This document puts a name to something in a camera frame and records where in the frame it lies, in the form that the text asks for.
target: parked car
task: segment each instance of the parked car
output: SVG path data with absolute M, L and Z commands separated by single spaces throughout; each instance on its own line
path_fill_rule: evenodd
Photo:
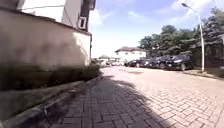
M 126 67 L 140 67 L 142 61 L 143 60 L 132 60 L 132 61 L 125 62 L 124 65 Z
M 166 68 L 166 61 L 171 59 L 173 56 L 170 55 L 165 55 L 161 57 L 157 57 L 153 62 L 152 62 L 152 67 L 154 68 L 160 68 L 160 69 L 165 69 Z
M 177 55 L 166 62 L 168 69 L 179 69 L 185 71 L 187 69 L 193 69 L 194 63 L 191 55 Z
M 113 61 L 113 62 L 111 63 L 111 65 L 112 65 L 112 66 L 123 66 L 124 63 L 123 63 L 122 61 Z
M 141 67 L 143 68 L 152 68 L 153 67 L 153 62 L 155 61 L 156 58 L 148 58 L 146 60 L 144 60 L 141 63 Z
M 111 65 L 111 61 L 107 61 L 106 62 L 106 65 Z

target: paved driveway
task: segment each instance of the paved driveway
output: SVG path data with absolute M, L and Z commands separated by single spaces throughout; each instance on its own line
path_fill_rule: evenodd
M 172 71 L 104 68 L 52 128 L 224 128 L 224 82 Z

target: green shrub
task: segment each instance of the green shrub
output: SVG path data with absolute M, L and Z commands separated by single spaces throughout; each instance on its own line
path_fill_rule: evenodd
M 99 75 L 99 66 L 44 70 L 35 65 L 13 65 L 0 66 L 0 71 L 0 90 L 24 90 L 87 81 Z

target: lamp post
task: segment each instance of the lamp post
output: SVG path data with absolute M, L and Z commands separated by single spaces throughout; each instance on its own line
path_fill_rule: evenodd
M 195 9 L 193 9 L 193 8 L 191 8 L 190 6 L 188 6 L 187 4 L 185 4 L 185 3 L 181 3 L 181 5 L 183 6 L 183 7 L 186 7 L 186 8 L 189 8 L 189 9 L 191 9 L 191 10 L 193 10 L 196 14 L 197 14 L 197 16 L 198 16 L 198 22 L 199 22 L 199 26 L 200 26 L 200 33 L 201 33 L 201 35 L 200 35 L 200 37 L 201 37 L 201 71 L 202 71 L 202 73 L 204 72 L 204 70 L 205 70 L 205 43 L 204 43 L 204 37 L 203 37 L 203 30 L 202 30 L 202 20 L 201 20 L 201 16 L 200 16 L 200 14 L 195 10 Z

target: blue sky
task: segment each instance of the blue sky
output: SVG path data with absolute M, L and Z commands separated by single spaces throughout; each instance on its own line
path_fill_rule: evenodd
M 114 56 L 122 46 L 137 46 L 145 35 L 160 33 L 163 25 L 192 28 L 197 25 L 195 14 L 181 6 L 185 2 L 202 18 L 212 7 L 224 7 L 224 0 L 96 0 L 90 13 L 93 34 L 93 57 Z

